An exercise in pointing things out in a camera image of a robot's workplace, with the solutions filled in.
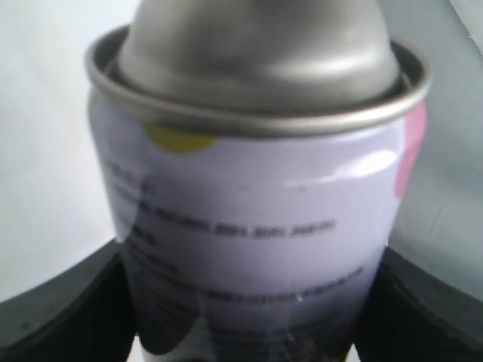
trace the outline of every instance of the yellow circle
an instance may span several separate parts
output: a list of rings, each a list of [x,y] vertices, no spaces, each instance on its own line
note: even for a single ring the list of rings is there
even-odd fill
[[[202,133],[188,133],[172,128],[148,124],[146,126],[148,137],[159,147],[169,152],[183,154],[199,152],[215,144],[215,136]]]

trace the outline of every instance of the metal rim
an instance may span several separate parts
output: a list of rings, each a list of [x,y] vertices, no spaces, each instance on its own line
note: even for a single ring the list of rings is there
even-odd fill
[[[432,76],[427,62],[399,41],[392,49],[409,87],[373,105],[331,114],[260,114],[207,109],[141,94],[108,76],[128,26],[116,29],[94,43],[87,53],[88,75],[95,91],[130,115],[146,123],[194,132],[237,137],[309,137],[373,127],[409,112],[429,92]]]

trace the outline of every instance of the can label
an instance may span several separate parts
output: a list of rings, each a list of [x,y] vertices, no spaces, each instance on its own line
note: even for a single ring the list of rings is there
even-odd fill
[[[93,135],[147,351],[343,353],[423,138],[408,137],[408,119],[238,139],[146,126],[98,103]]]

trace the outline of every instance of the spray can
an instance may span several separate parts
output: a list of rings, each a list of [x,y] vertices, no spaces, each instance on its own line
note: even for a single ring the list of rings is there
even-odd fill
[[[87,56],[148,361],[335,361],[423,141],[373,0],[144,0]]]

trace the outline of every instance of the can dome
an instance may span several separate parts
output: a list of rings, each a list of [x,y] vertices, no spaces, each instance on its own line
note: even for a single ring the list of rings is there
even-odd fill
[[[145,94],[250,112],[350,109],[400,79],[375,0],[144,0],[117,61]]]

